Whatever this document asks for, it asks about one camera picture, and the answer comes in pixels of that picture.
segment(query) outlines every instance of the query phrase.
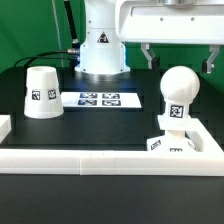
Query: black cable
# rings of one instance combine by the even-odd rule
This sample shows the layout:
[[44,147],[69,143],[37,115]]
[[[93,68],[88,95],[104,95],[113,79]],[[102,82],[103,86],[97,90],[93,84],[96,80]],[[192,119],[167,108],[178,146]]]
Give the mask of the black cable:
[[60,50],[60,51],[49,51],[49,52],[45,52],[45,53],[41,53],[41,54],[38,54],[37,56],[35,57],[32,57],[25,65],[24,65],[24,68],[28,68],[28,66],[33,62],[35,61],[37,58],[41,58],[41,57],[44,57],[44,56],[48,56],[48,55],[53,55],[53,54],[67,54],[67,50]]
[[34,60],[36,60],[36,59],[49,59],[49,60],[54,60],[54,59],[56,59],[56,60],[60,60],[60,59],[62,59],[62,60],[71,60],[71,58],[49,58],[49,57],[25,57],[25,58],[21,58],[20,60],[18,60],[17,62],[15,62],[15,64],[13,65],[13,67],[16,67],[20,62],[22,62],[22,61],[25,61],[25,60],[28,60],[28,59],[34,59]]
[[73,14],[72,14],[72,8],[71,8],[70,1],[69,0],[64,0],[64,5],[65,5],[66,13],[67,13],[67,18],[68,18],[68,23],[69,23],[69,27],[70,27],[71,37],[72,37],[72,40],[73,40],[72,47],[73,48],[79,48],[80,43],[78,41],[78,37],[77,37],[76,29],[75,29],[75,23],[74,23],[74,19],[73,19]]

